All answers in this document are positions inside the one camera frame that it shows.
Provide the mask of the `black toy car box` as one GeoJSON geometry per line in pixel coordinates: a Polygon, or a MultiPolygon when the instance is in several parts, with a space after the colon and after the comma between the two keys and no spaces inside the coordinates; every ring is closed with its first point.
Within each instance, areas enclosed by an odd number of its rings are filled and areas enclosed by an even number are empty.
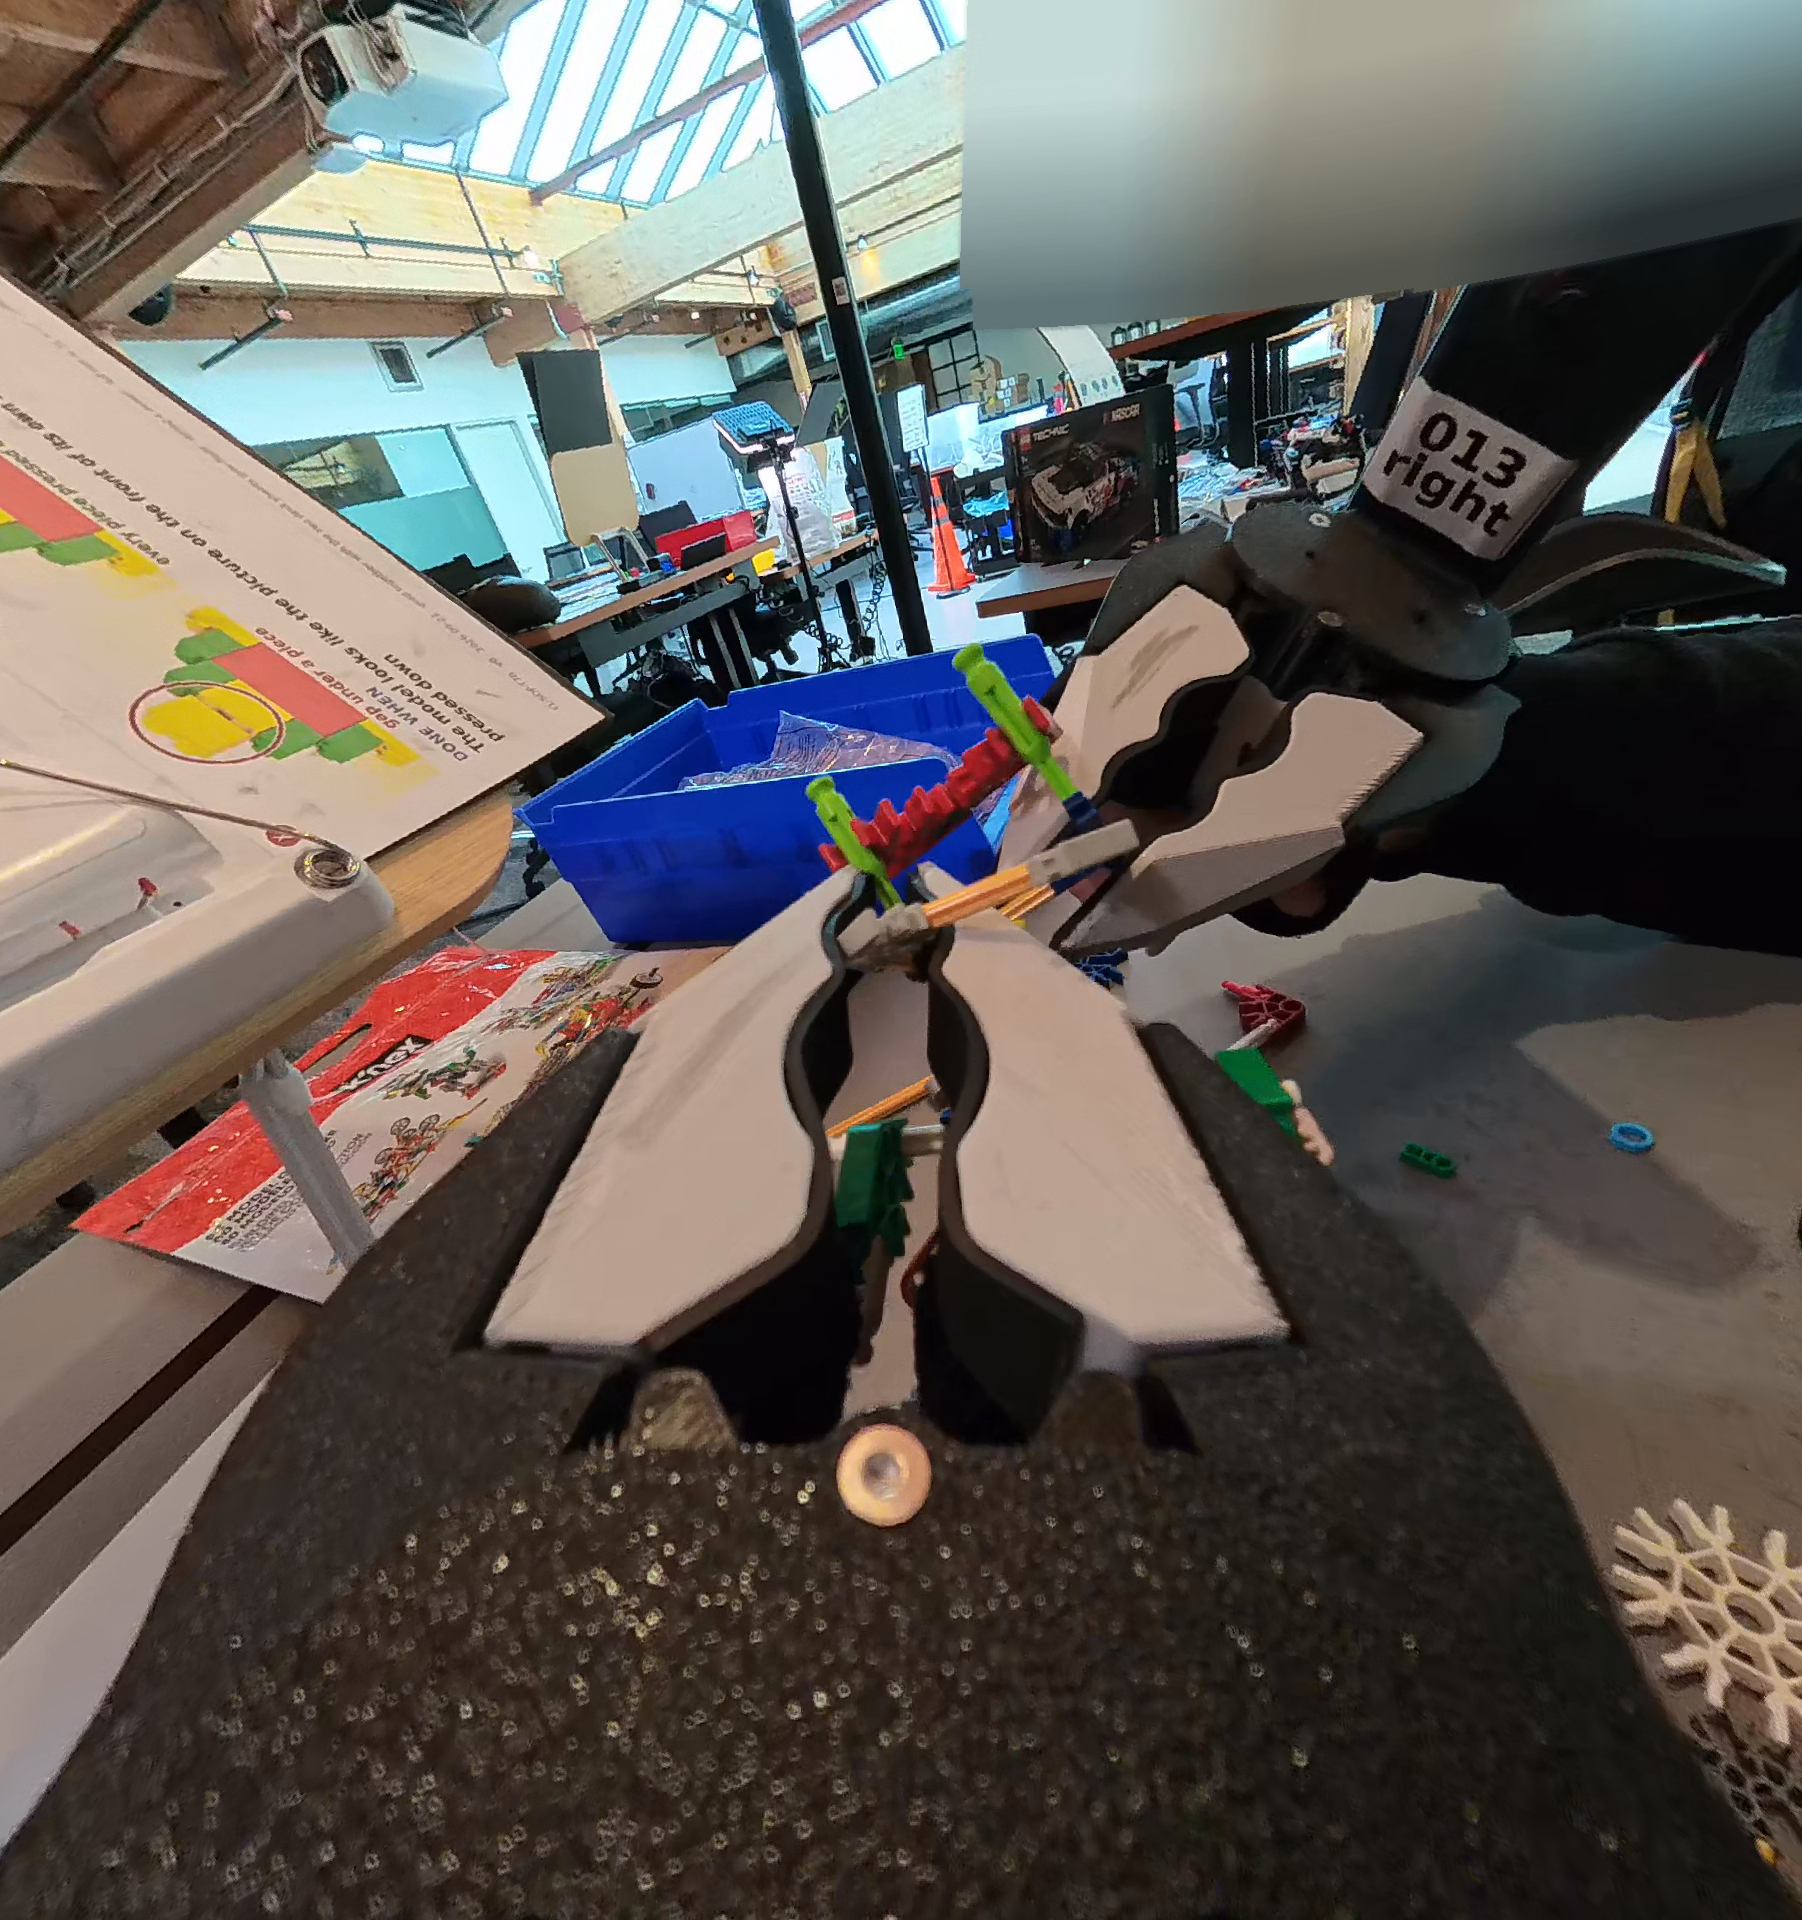
{"type": "Polygon", "coordinates": [[[1123,559],[1179,533],[1165,385],[1012,425],[1003,467],[1020,565],[1123,559]]]}

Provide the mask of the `printed toy packet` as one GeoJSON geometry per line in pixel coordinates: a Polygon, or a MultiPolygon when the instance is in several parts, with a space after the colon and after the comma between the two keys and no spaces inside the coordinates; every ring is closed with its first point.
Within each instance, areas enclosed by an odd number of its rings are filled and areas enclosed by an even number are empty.
{"type": "MultiPolygon", "coordinates": [[[[701,952],[447,948],[374,987],[300,1071],[311,1120],[384,1235],[527,1093],[629,1027],[701,952]]],[[[99,1200],[75,1230],[322,1301],[341,1262],[245,1102],[99,1200]]]]}

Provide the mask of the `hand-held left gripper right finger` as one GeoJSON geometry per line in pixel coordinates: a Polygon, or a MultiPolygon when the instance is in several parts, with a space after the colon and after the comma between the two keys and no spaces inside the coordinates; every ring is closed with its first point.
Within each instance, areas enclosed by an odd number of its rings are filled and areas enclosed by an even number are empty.
{"type": "Polygon", "coordinates": [[[939,983],[985,1048],[942,1158],[979,1255],[1078,1322],[1078,1367],[1281,1343],[1256,1268],[1123,1000],[995,913],[939,983]]]}

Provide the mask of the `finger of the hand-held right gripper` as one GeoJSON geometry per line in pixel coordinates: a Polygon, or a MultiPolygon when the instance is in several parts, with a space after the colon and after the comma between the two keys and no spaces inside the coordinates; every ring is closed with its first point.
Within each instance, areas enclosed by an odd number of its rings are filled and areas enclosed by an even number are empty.
{"type": "Polygon", "coordinates": [[[1057,760],[1091,813],[1054,803],[1009,829],[1020,858],[1050,841],[1130,819],[1136,872],[1227,872],[1219,796],[1255,764],[1252,653],[1241,623],[1193,587],[1172,589],[1100,654],[1076,660],[1054,709],[1057,760]]]}
{"type": "Polygon", "coordinates": [[[1187,808],[1136,808],[1127,864],[1054,935],[1067,959],[1159,950],[1196,925],[1314,877],[1342,851],[1348,821],[1423,747],[1381,702],[1309,694],[1262,764],[1202,781],[1187,808]]]}

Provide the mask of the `blue plastic bin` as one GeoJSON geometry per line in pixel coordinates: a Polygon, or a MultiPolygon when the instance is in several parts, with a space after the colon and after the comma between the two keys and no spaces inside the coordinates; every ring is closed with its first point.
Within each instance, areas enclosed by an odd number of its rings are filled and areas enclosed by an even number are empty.
{"type": "MultiPolygon", "coordinates": [[[[777,720],[833,722],[962,755],[988,729],[953,654],[926,654],[690,702],[522,803],[518,818],[552,868],[625,948],[736,943],[841,868],[800,781],[678,790],[691,774],[762,760],[777,720]]],[[[831,775],[855,816],[902,808],[934,786],[931,764],[831,775]]],[[[929,858],[957,883],[988,874],[1009,819],[1009,790],[929,858]]]]}

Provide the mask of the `multicolour toy model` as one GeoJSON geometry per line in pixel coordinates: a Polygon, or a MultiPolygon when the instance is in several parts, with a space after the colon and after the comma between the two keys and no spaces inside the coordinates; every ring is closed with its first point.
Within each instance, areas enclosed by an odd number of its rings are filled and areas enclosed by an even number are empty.
{"type": "MultiPolygon", "coordinates": [[[[1224,983],[1238,1012],[1241,1038],[1214,1060],[1274,1124],[1292,1137],[1311,1160],[1330,1167],[1334,1151],[1300,1100],[1296,1081],[1269,1064],[1267,1046],[1303,1027],[1306,1009],[1294,995],[1256,983],[1224,983]]],[[[847,1228],[855,1261],[865,1262],[878,1243],[896,1257],[908,1242],[904,1205],[914,1192],[909,1161],[939,1150],[940,1120],[909,1129],[908,1113],[946,1108],[937,1080],[923,1075],[908,1088],[831,1124],[825,1130],[835,1172],[835,1224],[847,1228]]]]}

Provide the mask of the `black metal table leg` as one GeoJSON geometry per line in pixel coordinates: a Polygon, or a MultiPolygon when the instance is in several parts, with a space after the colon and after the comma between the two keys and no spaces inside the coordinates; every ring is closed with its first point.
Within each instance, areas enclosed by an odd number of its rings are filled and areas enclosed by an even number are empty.
{"type": "Polygon", "coordinates": [[[841,368],[842,397],[855,431],[873,530],[888,566],[891,603],[904,653],[909,656],[926,656],[934,651],[934,641],[921,603],[914,546],[894,487],[883,416],[873,388],[858,304],[850,290],[838,208],[816,136],[792,7],[788,3],[757,3],[753,10],[784,128],[802,226],[816,268],[816,290],[841,368]]]}

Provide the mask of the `instruction booklet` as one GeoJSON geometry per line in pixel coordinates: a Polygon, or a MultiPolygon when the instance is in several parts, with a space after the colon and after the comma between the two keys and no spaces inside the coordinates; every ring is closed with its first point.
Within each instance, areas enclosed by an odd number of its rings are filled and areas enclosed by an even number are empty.
{"type": "Polygon", "coordinates": [[[367,864],[596,709],[0,272],[0,969],[367,864]]]}

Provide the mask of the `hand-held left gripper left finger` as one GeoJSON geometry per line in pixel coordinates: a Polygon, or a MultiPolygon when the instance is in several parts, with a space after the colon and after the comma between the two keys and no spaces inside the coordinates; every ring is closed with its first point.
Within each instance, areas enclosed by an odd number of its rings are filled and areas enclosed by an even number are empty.
{"type": "Polygon", "coordinates": [[[487,1351],[657,1356],[808,1267],[822,1301],[770,1310],[768,1343],[842,1310],[829,1343],[858,1356],[863,1282],[831,1243],[824,1124],[855,1073],[838,926],[867,918],[863,881],[824,877],[636,1023],[487,1351]]]}

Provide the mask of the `white ceiling projector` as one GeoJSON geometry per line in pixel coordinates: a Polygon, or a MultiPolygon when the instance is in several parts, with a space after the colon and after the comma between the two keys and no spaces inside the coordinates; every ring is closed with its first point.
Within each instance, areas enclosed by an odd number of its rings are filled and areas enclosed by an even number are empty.
{"type": "Polygon", "coordinates": [[[498,55],[449,3],[322,4],[289,55],[322,134],[449,148],[506,101],[498,55]]]}

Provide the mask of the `white snowflake connector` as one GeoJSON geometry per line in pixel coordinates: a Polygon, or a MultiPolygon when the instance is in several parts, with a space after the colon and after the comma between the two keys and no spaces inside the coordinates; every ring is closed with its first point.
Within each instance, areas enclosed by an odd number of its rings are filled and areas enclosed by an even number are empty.
{"type": "Polygon", "coordinates": [[[1674,1635],[1661,1669],[1700,1682],[1714,1711],[1733,1689],[1751,1696],[1766,1740],[1802,1746],[1802,1561],[1784,1533],[1771,1529],[1749,1549],[1728,1507],[1678,1498],[1661,1518],[1639,1507],[1611,1546],[1623,1621],[1674,1635]]]}

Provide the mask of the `background work table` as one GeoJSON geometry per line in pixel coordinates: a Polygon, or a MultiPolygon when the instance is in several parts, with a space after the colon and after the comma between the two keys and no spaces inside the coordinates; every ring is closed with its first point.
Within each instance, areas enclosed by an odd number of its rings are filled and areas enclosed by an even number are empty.
{"type": "Polygon", "coordinates": [[[814,634],[822,671],[872,658],[856,589],[883,575],[872,534],[838,542],[805,566],[784,565],[768,542],[750,542],[587,609],[566,595],[561,616],[518,643],[602,689],[613,663],[683,635],[691,658],[729,694],[764,678],[800,678],[788,654],[794,631],[814,634]]]}

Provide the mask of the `clear plastic bag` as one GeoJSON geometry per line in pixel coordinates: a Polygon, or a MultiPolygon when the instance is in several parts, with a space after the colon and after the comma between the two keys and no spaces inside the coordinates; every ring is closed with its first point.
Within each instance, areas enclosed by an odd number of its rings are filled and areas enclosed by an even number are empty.
{"type": "Polygon", "coordinates": [[[932,743],[784,714],[777,720],[770,749],[762,760],[691,774],[681,781],[678,790],[693,792],[775,781],[800,781],[807,784],[819,775],[891,764],[931,764],[939,770],[937,778],[942,778],[957,764],[957,755],[932,743]]]}

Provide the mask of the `white page holder clip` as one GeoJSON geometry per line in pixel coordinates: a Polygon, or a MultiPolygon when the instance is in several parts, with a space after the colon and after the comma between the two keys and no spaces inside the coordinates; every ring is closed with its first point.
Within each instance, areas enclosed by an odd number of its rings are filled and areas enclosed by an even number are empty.
{"type": "Polygon", "coordinates": [[[311,831],[0,756],[0,1178],[391,922],[311,831]]]}

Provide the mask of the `orange rod blue connector frame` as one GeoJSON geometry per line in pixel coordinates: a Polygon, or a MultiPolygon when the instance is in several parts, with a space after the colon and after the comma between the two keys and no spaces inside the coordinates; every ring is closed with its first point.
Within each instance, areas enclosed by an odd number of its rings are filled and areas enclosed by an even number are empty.
{"type": "Polygon", "coordinates": [[[873,889],[876,913],[844,925],[838,935],[841,957],[861,973],[908,967],[942,930],[988,911],[1031,913],[1064,893],[1081,877],[1116,868],[1140,849],[1133,824],[1105,819],[1063,767],[1054,751],[1054,723],[1045,720],[1035,701],[1012,689],[980,646],[957,653],[956,666],[967,692],[985,709],[988,728],[998,726],[1008,737],[1027,762],[1024,774],[1061,803],[1064,832],[1054,845],[1033,851],[1024,862],[1003,867],[937,899],[902,899],[879,858],[872,855],[850,829],[848,819],[856,816],[841,796],[831,775],[811,781],[807,796],[816,812],[819,826],[841,854],[841,868],[867,878],[873,889]]]}

